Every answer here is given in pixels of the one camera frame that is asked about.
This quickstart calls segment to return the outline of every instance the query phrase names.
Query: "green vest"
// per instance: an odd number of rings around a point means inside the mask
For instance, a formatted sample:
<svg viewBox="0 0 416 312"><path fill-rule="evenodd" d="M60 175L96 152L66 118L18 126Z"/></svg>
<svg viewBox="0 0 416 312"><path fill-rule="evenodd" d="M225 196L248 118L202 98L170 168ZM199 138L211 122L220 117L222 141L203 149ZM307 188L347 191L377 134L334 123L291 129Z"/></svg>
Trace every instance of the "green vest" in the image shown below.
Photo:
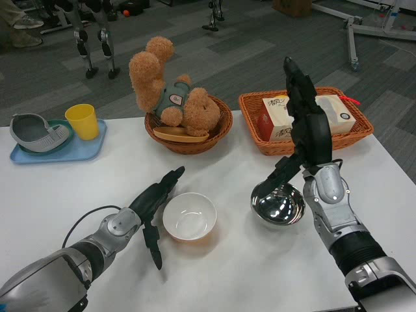
<svg viewBox="0 0 416 312"><path fill-rule="evenodd" d="M154 113L159 118L164 109L176 107L183 112L183 107L188 99L190 86L187 83L175 83L173 86L166 86L162 91L159 103L154 108Z"/></svg>

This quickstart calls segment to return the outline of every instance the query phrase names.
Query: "gray bowl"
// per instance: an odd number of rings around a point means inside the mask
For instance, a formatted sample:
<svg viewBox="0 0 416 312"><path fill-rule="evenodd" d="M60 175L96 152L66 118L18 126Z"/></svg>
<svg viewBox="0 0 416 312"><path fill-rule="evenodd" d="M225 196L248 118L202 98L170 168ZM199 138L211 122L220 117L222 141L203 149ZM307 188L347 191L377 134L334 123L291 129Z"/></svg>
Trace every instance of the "gray bowl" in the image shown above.
<svg viewBox="0 0 416 312"><path fill-rule="evenodd" d="M276 229L280 226L289 226L303 217L306 205L304 197L297 188L287 183L276 188L265 198L259 198L257 194L261 184L253 189L251 206L266 227Z"/></svg>

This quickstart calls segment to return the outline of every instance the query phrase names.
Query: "blue tray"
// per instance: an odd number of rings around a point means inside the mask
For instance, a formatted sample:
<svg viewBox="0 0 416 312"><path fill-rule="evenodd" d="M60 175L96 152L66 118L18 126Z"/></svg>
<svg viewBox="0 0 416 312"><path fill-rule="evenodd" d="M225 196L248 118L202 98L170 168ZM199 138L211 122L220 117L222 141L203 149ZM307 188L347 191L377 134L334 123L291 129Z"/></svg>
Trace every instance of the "blue tray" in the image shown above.
<svg viewBox="0 0 416 312"><path fill-rule="evenodd" d="M84 141L74 135L71 142L64 148L48 155L29 155L16 144L10 159L15 164L56 163L60 161L85 161L98 155L103 142L107 125L104 120L98 120L99 136L93 140Z"/></svg>

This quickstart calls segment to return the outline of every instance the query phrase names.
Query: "green plate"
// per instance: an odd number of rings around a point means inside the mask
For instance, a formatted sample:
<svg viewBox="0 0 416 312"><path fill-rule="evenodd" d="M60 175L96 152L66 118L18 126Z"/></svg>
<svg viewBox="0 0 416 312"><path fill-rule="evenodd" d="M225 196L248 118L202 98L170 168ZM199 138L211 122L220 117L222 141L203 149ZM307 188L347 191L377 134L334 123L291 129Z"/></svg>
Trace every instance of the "green plate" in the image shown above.
<svg viewBox="0 0 416 312"><path fill-rule="evenodd" d="M29 155L32 155L32 156L49 155L49 154L52 154L52 153L54 153L56 151L61 150L62 148L64 148L65 146L67 146L69 142L71 142L71 140L73 138L73 129L72 129L72 126L70 125L69 122L67 122L66 120L50 120L50 121L48 121L48 124L51 127L54 127L56 125L63 125L65 127L67 127L68 130L70 131L69 137L61 145L55 147L54 149L51 149L50 151L45 151L43 153L38 153L37 151L31 151L31 150L29 150L27 148L24 148L23 146L21 146L21 145L18 144L20 150L22 152L24 152L26 154L29 154Z"/></svg>

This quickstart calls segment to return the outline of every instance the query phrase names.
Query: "yellow cup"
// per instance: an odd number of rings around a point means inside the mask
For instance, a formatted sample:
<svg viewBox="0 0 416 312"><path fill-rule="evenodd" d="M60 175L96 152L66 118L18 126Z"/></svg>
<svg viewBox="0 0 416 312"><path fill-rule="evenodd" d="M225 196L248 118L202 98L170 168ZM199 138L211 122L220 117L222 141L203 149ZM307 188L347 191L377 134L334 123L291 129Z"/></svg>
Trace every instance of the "yellow cup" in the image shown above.
<svg viewBox="0 0 416 312"><path fill-rule="evenodd" d="M92 105L75 105L65 112L65 118L81 140L92 140L98 137L98 121Z"/></svg>

